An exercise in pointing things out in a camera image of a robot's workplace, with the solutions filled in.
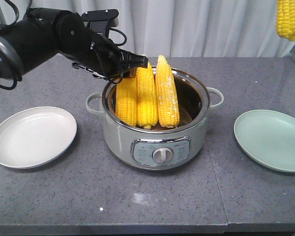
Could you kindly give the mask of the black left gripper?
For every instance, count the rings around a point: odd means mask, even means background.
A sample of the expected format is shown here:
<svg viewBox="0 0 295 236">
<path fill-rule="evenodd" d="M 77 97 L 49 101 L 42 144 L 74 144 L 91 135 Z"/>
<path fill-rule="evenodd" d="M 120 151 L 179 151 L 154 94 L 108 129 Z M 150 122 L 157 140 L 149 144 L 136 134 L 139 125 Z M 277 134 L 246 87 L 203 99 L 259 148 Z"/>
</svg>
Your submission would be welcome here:
<svg viewBox="0 0 295 236">
<path fill-rule="evenodd" d="M 87 28 L 81 39 L 79 49 L 71 53 L 72 67 L 94 77 L 103 78 L 110 83 L 120 83 L 125 78 L 134 78 L 135 68 L 148 67 L 148 58 L 145 55 L 122 50 L 91 29 Z"/>
</svg>

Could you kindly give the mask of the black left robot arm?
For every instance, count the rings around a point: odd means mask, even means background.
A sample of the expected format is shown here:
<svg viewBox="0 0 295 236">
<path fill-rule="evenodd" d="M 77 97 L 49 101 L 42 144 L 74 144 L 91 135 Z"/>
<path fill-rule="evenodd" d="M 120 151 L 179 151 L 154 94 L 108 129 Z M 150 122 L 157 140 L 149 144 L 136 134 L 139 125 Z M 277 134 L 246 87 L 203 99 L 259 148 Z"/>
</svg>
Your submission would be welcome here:
<svg viewBox="0 0 295 236">
<path fill-rule="evenodd" d="M 118 25 L 116 9 L 83 14 L 31 8 L 11 25 L 0 24 L 0 79 L 17 84 L 42 63 L 62 54 L 94 77 L 118 83 L 146 68 L 146 56 L 121 49 L 109 38 Z"/>
</svg>

